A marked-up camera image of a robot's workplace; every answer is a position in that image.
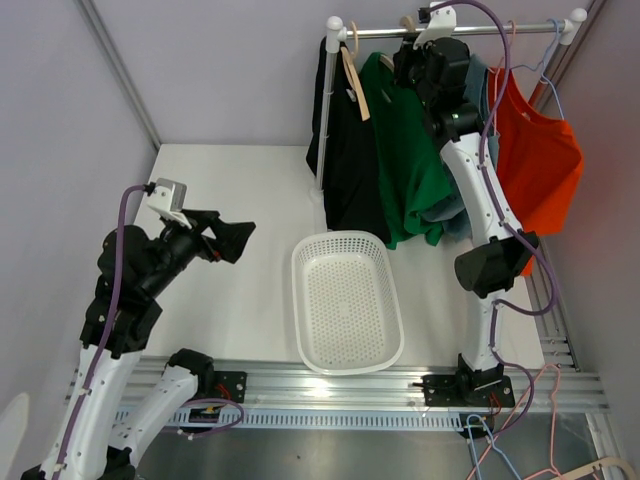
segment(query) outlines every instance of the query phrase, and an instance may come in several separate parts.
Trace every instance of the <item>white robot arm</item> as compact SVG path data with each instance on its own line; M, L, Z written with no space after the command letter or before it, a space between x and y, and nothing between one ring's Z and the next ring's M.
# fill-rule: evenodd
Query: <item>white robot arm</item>
M128 189L123 202L142 189ZM183 210L183 184L159 179L144 190L165 228L149 239L140 227L124 226L121 206L118 229L107 236L98 259L102 275L80 335L78 377L64 421L42 465L25 472L23 480L133 480L147 447L179 407L219 396L214 389L226 372L215 372L210 357L183 349L141 405L113 425L125 385L162 313L155 298L195 257L235 263L255 229L254 223L226 224L215 211ZM215 238L204 234L207 229Z
M453 15L440 17L455 22ZM449 25L445 30L450 34L453 28ZM416 385L424 388L428 406L487 407L489 396L495 394L509 407L514 404L513 396L505 398L504 392L512 392L510 381L493 351L499 345L502 327L497 303L506 300L515 278L531 258L513 232L534 248L538 238L535 232L522 231L489 155L482 153L481 157L485 126L476 107L464 97L469 48L459 40L439 36L442 31L432 29L430 23L420 34L407 34L394 55L394 76L398 85L414 90L424 105L425 130L453 174L469 214L473 249L460 255L454 265L460 285L470 292L468 323L456 375L427 375ZM486 140L484 147L488 152ZM451 390L452 383L457 394ZM439 396L439 391L446 393Z

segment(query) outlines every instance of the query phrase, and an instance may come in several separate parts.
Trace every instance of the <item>white platform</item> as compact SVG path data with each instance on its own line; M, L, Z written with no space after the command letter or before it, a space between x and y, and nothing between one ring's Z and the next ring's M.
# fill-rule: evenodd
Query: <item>white platform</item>
M226 222L254 221L256 231L236 265L195 259L158 297L164 313L147 355L182 347L214 358L301 362L293 320L291 253L314 231L309 197L313 175L306 147L163 145L150 179L187 184L185 208L218 210ZM144 202L136 224L150 237L162 225ZM421 237L389 251L405 331L397 365L454 366L466 327L466 292L453 260L469 249L443 239L431 247ZM523 279L512 300L530 307ZM532 318L505 311L505 360L529 368L544 364Z

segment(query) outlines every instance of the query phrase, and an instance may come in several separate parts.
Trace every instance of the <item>clothing rail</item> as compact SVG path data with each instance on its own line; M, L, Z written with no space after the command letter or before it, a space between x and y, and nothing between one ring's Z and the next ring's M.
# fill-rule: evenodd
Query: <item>clothing rail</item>
M587 12L582 8L577 8L568 19L557 20L560 31L560 41L554 57L560 57L560 54L566 50L576 36L582 22L587 18ZM416 32L423 32L427 27L417 27ZM503 28L507 33L512 31L512 25L504 25ZM556 26L552 21L544 23L531 23L517 26L518 33L555 33ZM408 33L405 28L386 28L376 30L358 30L358 39L380 39L380 38L402 38ZM472 35L497 35L498 27L496 26L473 26L458 27L453 30L454 36L472 36ZM327 146L327 127L329 125L329 110L331 107L331 95L333 94L333 79L335 75L336 57L340 50L340 42L348 38L353 38L354 32L344 28L344 24L340 17L330 17L327 20L327 41L326 41L326 62L324 67L324 86L322 89L322 111L320 114L320 133L318 144L318 164L316 168L315 189L312 191L312 197L315 199L322 198L322 181L324 177L324 160Z
M503 25L502 26L507 33L511 33L513 31L513 25ZM558 20L558 27L560 33L564 33L567 27L566 20ZM423 32L426 27L416 27L416 33ZM544 22L544 23L531 23L526 25L518 25L517 26L518 34L521 33L555 33L556 27L553 22ZM409 33L406 28L382 28L376 30L358 30L358 39L373 39L373 38L402 38L405 34ZM456 27L453 31L453 36L455 37L464 37L464 36L472 36L472 35L497 35L498 27L490 26L490 25L482 25L477 27ZM354 32L352 30L347 30L346 38L354 38Z

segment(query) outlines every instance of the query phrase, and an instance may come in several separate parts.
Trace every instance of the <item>perforated basket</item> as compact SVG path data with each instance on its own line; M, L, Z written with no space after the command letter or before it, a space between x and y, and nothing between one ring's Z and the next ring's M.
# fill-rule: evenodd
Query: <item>perforated basket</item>
M328 375L381 370L402 353L404 332L384 244L366 232L302 240L292 257L298 350Z

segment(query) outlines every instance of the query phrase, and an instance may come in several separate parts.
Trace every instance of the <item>orange shirt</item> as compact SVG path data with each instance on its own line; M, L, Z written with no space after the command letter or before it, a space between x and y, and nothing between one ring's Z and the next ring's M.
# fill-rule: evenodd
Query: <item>orange shirt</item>
M498 72L498 88L504 69ZM489 73L489 85L494 74ZM489 95L493 108L493 95ZM562 230L578 180L583 158L571 127L565 120L536 112L522 97L511 73L498 107L500 156L498 179L525 232L539 236ZM523 275L529 275L532 261Z

